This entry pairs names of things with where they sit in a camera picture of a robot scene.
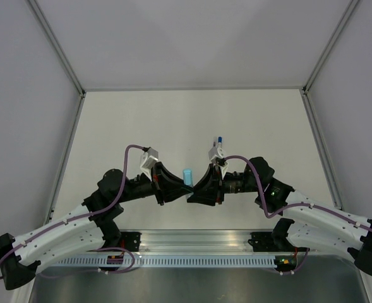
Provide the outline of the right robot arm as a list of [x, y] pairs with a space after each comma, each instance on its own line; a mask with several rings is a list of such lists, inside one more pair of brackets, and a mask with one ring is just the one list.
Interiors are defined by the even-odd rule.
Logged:
[[372, 218], [362, 217], [317, 202], [274, 178], [275, 171], [262, 157], [247, 159], [243, 172], [223, 173], [227, 159], [215, 160], [193, 187], [187, 201], [216, 206], [227, 194], [257, 193], [255, 203], [266, 218], [278, 218], [272, 245], [280, 251], [309, 249], [334, 254], [372, 276]]

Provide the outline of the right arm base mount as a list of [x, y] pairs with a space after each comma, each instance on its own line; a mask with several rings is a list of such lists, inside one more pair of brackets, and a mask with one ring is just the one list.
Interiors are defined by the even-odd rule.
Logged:
[[254, 252], [271, 252], [271, 253], [293, 253], [305, 252], [305, 247], [293, 246], [288, 240], [288, 229], [294, 223], [293, 220], [281, 218], [271, 232], [252, 232], [248, 239], [248, 244]]

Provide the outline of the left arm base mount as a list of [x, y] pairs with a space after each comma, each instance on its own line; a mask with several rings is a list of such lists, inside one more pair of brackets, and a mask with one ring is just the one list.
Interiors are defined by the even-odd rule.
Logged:
[[141, 244], [140, 232], [121, 232], [113, 221], [100, 226], [104, 244], [102, 248], [121, 247], [131, 252], [138, 252]]

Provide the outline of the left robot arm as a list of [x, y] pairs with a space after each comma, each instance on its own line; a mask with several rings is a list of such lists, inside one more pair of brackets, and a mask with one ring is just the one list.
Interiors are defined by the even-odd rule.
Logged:
[[124, 211], [122, 202], [153, 196], [162, 205], [192, 191], [190, 182], [161, 162], [133, 179], [125, 171], [108, 170], [97, 190], [65, 216], [23, 235], [0, 236], [0, 280], [6, 290], [14, 290], [62, 259], [98, 249], [115, 251], [121, 232], [114, 219]]

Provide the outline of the light blue eraser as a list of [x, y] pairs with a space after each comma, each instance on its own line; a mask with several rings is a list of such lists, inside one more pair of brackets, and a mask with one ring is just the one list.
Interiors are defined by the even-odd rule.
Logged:
[[187, 186], [193, 186], [193, 171], [191, 169], [183, 170], [183, 182]]

